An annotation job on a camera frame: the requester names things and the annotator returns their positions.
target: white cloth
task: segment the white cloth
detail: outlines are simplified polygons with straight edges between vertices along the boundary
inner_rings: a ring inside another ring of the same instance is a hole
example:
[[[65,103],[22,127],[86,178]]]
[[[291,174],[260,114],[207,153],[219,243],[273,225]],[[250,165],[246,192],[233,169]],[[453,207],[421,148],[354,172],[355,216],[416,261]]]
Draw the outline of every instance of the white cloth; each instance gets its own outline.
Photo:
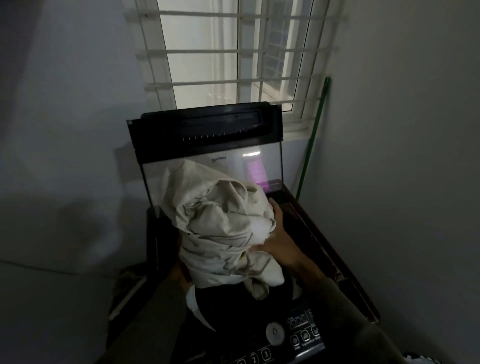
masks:
[[[282,268],[270,254],[249,251],[276,227],[272,206],[258,185],[185,160],[165,172],[160,201],[183,235],[180,259],[196,287],[244,281],[261,300],[269,286],[284,283]]]

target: green stick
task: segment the green stick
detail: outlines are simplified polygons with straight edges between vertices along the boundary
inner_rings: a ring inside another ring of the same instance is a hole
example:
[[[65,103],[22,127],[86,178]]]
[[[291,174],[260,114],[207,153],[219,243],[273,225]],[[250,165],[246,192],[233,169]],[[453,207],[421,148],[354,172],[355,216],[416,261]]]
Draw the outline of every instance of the green stick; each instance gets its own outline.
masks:
[[[320,122],[320,116],[322,115],[322,110],[324,108],[324,103],[328,90],[330,89],[330,77],[325,78],[324,87],[322,89],[322,95],[320,96],[320,103],[318,104],[317,116],[315,116],[315,123],[313,124],[312,135],[308,141],[307,145],[307,156],[305,157],[305,163],[303,164],[303,170],[301,172],[300,183],[297,190],[297,201],[300,199],[301,188],[303,186],[303,180],[305,179],[305,174],[307,174],[308,162],[310,161],[310,154],[312,154],[313,144],[315,143],[315,136],[317,135],[318,123]]]

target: crumpled cloth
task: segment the crumpled cloth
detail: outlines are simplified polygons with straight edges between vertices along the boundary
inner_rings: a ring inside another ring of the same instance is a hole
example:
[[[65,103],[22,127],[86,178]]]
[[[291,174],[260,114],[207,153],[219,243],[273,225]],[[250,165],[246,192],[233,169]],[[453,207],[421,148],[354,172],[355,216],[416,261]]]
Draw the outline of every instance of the crumpled cloth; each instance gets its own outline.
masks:
[[[269,286],[284,283],[282,268],[270,254],[249,251],[276,227],[260,186],[186,159],[164,173],[160,207],[183,235],[180,259],[196,287],[244,282],[261,300]]]

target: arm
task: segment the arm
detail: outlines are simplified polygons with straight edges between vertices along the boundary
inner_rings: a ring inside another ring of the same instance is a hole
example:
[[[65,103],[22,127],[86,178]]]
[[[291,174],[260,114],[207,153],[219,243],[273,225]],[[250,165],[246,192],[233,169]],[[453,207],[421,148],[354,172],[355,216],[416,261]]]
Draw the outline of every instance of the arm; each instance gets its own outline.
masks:
[[[186,316],[187,283],[179,264],[96,364],[169,363]]]
[[[254,248],[270,253],[303,281],[326,348],[344,360],[351,360],[351,363],[405,363],[383,331],[370,323],[338,286],[298,248],[283,229],[282,210],[272,199],[270,203],[274,207],[277,228],[264,245]]]

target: dark green sleeve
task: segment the dark green sleeve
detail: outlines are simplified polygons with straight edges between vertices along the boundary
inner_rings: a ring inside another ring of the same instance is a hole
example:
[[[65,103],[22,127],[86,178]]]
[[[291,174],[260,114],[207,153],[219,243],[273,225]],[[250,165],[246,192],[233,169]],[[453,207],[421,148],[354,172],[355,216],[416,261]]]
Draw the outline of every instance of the dark green sleeve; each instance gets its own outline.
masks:
[[[349,363],[402,363],[400,351],[370,323],[331,279],[322,279],[310,290],[315,322],[333,358]]]
[[[182,288],[163,282],[96,364],[169,363],[185,316]]]

